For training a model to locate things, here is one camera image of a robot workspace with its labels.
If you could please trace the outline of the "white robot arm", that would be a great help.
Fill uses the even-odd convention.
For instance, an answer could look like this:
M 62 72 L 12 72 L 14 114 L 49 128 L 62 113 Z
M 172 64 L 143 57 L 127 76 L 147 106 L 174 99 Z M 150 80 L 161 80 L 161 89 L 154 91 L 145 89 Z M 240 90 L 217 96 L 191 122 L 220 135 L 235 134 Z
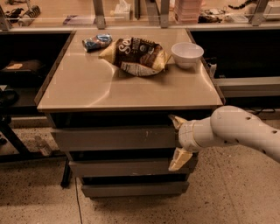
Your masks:
M 240 144 L 280 162 L 280 130 L 257 116 L 235 106 L 217 108 L 208 118 L 191 120 L 169 115 L 178 131 L 176 148 L 169 171 L 178 171 L 194 153 L 207 147 Z

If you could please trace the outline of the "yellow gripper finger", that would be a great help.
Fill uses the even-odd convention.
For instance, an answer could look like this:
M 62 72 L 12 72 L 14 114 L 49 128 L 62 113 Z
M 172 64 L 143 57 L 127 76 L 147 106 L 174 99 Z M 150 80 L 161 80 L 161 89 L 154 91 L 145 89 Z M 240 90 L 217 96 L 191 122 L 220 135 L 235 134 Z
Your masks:
M 178 171 L 192 158 L 192 156 L 193 154 L 190 151 L 185 150 L 184 148 L 176 148 L 168 170 L 170 172 Z
M 168 115 L 168 117 L 171 119 L 173 126 L 176 130 L 179 130 L 180 127 L 186 123 L 186 119 L 176 116 L 176 115 Z

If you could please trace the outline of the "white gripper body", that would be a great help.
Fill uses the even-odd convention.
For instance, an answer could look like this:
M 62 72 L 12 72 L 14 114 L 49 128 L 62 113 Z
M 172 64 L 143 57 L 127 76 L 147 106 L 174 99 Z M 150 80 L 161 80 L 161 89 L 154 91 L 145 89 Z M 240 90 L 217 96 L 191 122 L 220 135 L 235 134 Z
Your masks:
M 178 128 L 178 142 L 182 148 L 189 152 L 199 152 L 202 147 L 194 138 L 195 120 L 182 121 Z

